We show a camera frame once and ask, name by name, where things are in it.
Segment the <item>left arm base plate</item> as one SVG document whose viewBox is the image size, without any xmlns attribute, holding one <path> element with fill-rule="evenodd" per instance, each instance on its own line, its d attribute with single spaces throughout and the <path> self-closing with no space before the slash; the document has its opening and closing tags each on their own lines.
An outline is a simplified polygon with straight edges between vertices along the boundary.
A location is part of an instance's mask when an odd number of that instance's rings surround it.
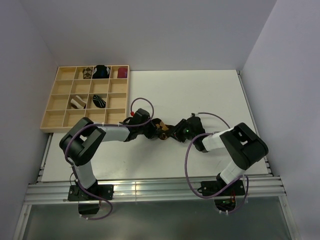
<svg viewBox="0 0 320 240">
<path fill-rule="evenodd" d="M 75 184 L 69 187 L 67 201 L 78 202 L 78 213 L 83 217 L 91 217 L 99 212 L 103 202 L 110 204 L 113 193 L 112 184 L 96 184 L 85 190 Z"/>
</svg>

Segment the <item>black white striped sock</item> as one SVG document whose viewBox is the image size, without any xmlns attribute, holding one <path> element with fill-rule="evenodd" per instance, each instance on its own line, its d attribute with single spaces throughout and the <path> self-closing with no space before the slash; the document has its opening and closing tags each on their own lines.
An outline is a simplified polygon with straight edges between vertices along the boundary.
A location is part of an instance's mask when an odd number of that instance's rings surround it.
<svg viewBox="0 0 320 240">
<path fill-rule="evenodd" d="M 92 102 L 95 107 L 104 109 L 107 105 L 107 95 L 106 94 L 94 94 L 92 96 Z"/>
</svg>

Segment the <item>brown argyle sock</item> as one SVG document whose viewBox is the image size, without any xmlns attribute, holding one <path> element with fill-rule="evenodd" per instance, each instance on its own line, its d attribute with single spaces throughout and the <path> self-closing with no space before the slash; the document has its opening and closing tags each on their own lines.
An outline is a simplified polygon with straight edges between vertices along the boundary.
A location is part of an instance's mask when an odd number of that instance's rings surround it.
<svg viewBox="0 0 320 240">
<path fill-rule="evenodd" d="M 175 127 L 174 125 L 165 124 L 160 118 L 154 118 L 151 122 L 156 127 L 155 136 L 163 141 L 170 137 L 172 129 Z"/>
</svg>

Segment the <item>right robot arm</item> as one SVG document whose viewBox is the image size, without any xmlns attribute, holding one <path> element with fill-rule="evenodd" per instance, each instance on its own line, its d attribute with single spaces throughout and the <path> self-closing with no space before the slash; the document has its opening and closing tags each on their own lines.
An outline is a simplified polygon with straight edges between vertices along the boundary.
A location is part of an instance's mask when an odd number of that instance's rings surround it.
<svg viewBox="0 0 320 240">
<path fill-rule="evenodd" d="M 224 131 L 206 133 L 200 117 L 192 114 L 174 126 L 169 136 L 181 143 L 190 140 L 202 153 L 227 150 L 231 161 L 218 175 L 216 183 L 216 189 L 222 195 L 229 194 L 234 188 L 233 181 L 269 153 L 267 144 L 243 122 Z"/>
</svg>

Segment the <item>tan brown striped sock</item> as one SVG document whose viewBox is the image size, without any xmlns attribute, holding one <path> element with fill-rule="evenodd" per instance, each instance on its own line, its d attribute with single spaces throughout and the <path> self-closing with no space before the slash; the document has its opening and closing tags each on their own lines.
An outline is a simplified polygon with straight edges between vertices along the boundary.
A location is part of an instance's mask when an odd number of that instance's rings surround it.
<svg viewBox="0 0 320 240">
<path fill-rule="evenodd" d="M 73 109 L 83 110 L 86 108 L 87 102 L 84 101 L 79 95 L 75 95 L 70 99 L 70 106 Z"/>
</svg>

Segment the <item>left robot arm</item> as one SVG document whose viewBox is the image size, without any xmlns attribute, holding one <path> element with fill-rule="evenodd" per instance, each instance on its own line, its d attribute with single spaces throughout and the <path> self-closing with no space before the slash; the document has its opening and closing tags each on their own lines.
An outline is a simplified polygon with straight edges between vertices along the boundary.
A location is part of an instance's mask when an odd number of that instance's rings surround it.
<svg viewBox="0 0 320 240">
<path fill-rule="evenodd" d="M 117 124 L 94 123 L 88 117 L 81 118 L 59 142 L 80 187 L 79 194 L 91 200 L 98 193 L 98 180 L 91 159 L 102 142 L 129 142 L 139 135 L 156 138 L 160 134 L 161 122 L 159 118 L 152 119 L 142 108 Z"/>
</svg>

